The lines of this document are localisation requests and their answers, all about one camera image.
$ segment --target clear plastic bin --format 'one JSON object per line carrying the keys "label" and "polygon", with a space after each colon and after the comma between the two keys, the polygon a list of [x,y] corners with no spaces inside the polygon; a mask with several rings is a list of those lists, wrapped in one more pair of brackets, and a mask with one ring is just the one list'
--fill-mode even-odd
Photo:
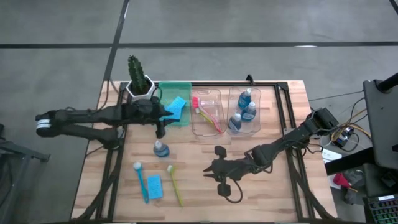
{"label": "clear plastic bin", "polygon": [[[224,117],[221,92],[217,89],[193,90],[192,98],[199,97],[202,107],[214,117],[221,129],[221,133],[226,131],[226,120]],[[191,107],[192,132],[197,136],[216,136],[221,134],[213,124],[210,124],[201,114],[196,114],[193,106]]]}
{"label": "clear plastic bin", "polygon": [[[228,117],[226,118],[226,123],[229,122],[229,119],[235,114],[242,114],[242,109],[238,106],[238,100],[241,93],[246,91],[247,87],[241,86],[232,86],[229,89],[229,99],[228,99]],[[260,100],[261,100],[261,91],[257,88],[251,88],[251,101],[256,104],[256,116],[250,122],[242,121],[241,129],[235,133],[232,132],[229,128],[227,128],[227,133],[231,136],[251,136],[254,133],[260,131],[261,122],[260,122]]]}

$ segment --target blue sponge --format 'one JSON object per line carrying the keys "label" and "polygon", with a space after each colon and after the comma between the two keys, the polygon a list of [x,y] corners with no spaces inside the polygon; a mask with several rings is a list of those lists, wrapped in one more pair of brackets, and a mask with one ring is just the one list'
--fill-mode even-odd
{"label": "blue sponge", "polygon": [[148,197],[150,200],[163,197],[162,181],[160,175],[152,175],[147,177]]}
{"label": "blue sponge", "polygon": [[163,116],[160,118],[161,121],[163,121],[164,119],[177,119],[180,120],[181,119],[181,110],[182,108],[185,106],[187,102],[181,98],[181,97],[176,97],[173,102],[166,106],[165,109],[171,113],[173,113],[173,115],[169,115],[169,116]]}

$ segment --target cactus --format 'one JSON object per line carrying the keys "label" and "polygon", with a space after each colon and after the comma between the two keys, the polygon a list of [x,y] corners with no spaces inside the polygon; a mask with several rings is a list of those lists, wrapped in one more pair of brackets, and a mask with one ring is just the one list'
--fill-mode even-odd
{"label": "cactus", "polygon": [[141,63],[133,55],[129,57],[129,74],[131,78],[131,91],[135,95],[144,95],[148,92],[149,85],[144,77],[144,72],[142,71]]}

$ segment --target blue bottle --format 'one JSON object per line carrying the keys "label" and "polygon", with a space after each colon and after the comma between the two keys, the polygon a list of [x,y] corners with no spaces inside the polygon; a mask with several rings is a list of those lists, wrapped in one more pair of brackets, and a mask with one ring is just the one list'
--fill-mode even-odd
{"label": "blue bottle", "polygon": [[243,110],[245,109],[245,107],[249,106],[250,102],[251,102],[251,89],[248,88],[239,96],[238,106]]}
{"label": "blue bottle", "polygon": [[249,106],[242,110],[242,121],[252,121],[256,116],[256,104],[255,102],[250,102]]}
{"label": "blue bottle", "polygon": [[163,144],[159,140],[156,140],[154,152],[156,156],[166,157],[170,154],[170,149],[166,144]]}
{"label": "blue bottle", "polygon": [[239,130],[242,128],[241,115],[239,113],[235,113],[228,121],[228,128],[232,133],[238,134]]}

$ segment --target pink toothbrush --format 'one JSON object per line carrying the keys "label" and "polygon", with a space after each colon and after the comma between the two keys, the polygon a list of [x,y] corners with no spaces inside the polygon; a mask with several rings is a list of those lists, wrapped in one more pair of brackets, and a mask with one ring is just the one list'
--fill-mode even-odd
{"label": "pink toothbrush", "polygon": [[199,97],[196,96],[192,97],[192,106],[195,109],[196,113],[201,112],[202,116],[204,116],[207,120],[210,119],[211,122],[216,127],[217,131],[219,133],[222,133],[220,125],[218,124],[217,120],[202,107]]}

